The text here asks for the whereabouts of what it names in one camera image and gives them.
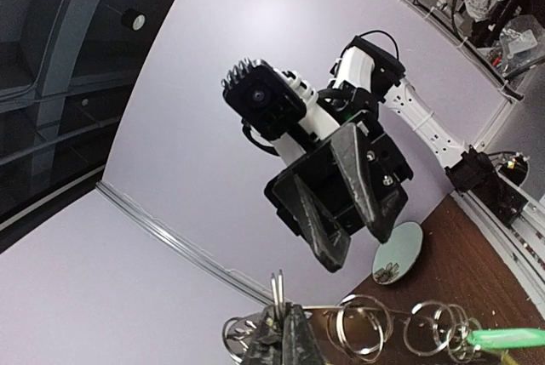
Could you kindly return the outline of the large keyring with red handle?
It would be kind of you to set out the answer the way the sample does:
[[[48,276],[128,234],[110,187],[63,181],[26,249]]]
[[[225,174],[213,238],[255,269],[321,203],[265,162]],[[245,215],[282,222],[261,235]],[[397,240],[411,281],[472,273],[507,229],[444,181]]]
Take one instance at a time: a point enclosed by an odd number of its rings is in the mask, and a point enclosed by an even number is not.
[[[287,304],[295,303],[285,297],[281,272],[272,275],[271,288],[284,325]],[[513,351],[544,346],[539,328],[485,329],[461,306],[437,300],[396,311],[374,296],[350,294],[335,305],[300,306],[324,364],[515,364]],[[224,322],[222,342],[235,363],[241,364],[260,317],[261,311]]]

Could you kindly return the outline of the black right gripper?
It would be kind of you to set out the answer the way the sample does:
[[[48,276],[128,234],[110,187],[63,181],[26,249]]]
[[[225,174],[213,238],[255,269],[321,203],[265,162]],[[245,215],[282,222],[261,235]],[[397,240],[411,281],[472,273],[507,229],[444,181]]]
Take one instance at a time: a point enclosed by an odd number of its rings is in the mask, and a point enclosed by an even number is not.
[[[402,184],[413,176],[382,128],[347,122],[272,178],[264,193],[318,262],[337,272],[357,231],[389,240],[408,202]]]

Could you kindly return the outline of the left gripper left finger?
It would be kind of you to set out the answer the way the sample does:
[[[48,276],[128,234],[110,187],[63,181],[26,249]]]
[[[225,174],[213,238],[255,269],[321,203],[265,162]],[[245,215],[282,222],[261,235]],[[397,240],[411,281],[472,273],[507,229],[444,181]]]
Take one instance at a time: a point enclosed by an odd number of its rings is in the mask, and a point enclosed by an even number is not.
[[[284,325],[277,319],[274,305],[262,312],[242,365],[281,365],[283,363]]]

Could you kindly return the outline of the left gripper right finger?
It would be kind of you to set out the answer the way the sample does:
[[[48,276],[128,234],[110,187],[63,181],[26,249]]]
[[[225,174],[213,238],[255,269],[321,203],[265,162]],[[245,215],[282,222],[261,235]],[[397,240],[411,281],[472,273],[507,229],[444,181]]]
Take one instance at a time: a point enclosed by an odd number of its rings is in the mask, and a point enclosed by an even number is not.
[[[283,364],[323,365],[324,358],[300,305],[287,304],[283,325]]]

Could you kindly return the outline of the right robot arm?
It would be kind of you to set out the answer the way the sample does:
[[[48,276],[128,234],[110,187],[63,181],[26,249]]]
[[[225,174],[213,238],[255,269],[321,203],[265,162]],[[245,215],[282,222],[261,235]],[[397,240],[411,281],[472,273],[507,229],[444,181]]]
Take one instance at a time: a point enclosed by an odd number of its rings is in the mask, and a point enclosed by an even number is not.
[[[278,71],[282,134],[272,143],[286,167],[266,187],[280,219],[330,272],[345,264],[351,235],[367,229],[386,242],[408,201],[413,176],[378,120],[395,112],[434,154],[459,193],[473,193],[502,224],[528,203],[519,193],[527,174],[519,153],[488,154],[450,133],[418,97],[399,60],[355,37],[316,90],[292,71]]]

